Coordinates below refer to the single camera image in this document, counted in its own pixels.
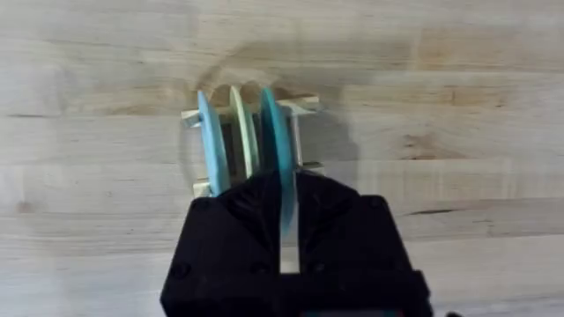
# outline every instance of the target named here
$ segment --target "screw hole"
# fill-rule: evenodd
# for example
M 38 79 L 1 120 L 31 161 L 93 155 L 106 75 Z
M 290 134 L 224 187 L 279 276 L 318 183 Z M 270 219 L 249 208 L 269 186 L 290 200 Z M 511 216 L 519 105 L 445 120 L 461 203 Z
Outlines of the screw hole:
M 264 274 L 269 272 L 269 267 L 262 262 L 254 262 L 250 266 L 250 272 L 253 274 Z
M 192 266 L 188 263 L 175 263 L 170 269 L 170 276 L 175 279 L 183 279 L 184 277 L 188 276 L 191 270 Z

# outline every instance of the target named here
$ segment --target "disc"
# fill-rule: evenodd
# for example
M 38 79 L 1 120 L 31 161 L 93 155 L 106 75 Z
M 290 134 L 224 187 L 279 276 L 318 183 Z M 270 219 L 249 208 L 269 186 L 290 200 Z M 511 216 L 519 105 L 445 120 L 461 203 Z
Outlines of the disc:
M 252 114 L 243 104 L 239 90 L 235 86 L 231 86 L 229 104 L 235 114 L 235 124 L 239 127 L 239 131 L 241 132 L 243 157 L 245 160 L 245 174 L 247 178 L 249 178 L 260 168 L 258 146 L 256 144 L 255 124 L 253 123 Z
M 293 157 L 286 117 L 268 88 L 261 93 L 263 164 L 278 169 L 281 185 L 280 234 L 290 231 L 294 208 Z
M 210 107 L 203 92 L 197 92 L 197 107 L 202 126 L 205 165 L 208 170 L 211 196 L 215 197 L 230 187 L 229 169 L 218 113 Z

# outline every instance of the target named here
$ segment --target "wood grain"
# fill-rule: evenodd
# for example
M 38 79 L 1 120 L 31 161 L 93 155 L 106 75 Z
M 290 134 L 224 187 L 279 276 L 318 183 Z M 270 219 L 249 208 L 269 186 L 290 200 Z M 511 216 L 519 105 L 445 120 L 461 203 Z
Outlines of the wood grain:
M 563 9 L 3 0 L 0 315 L 162 315 L 205 176 L 180 111 L 198 89 L 226 106 L 228 85 L 320 95 L 304 159 L 389 200 L 439 313 L 560 314 Z

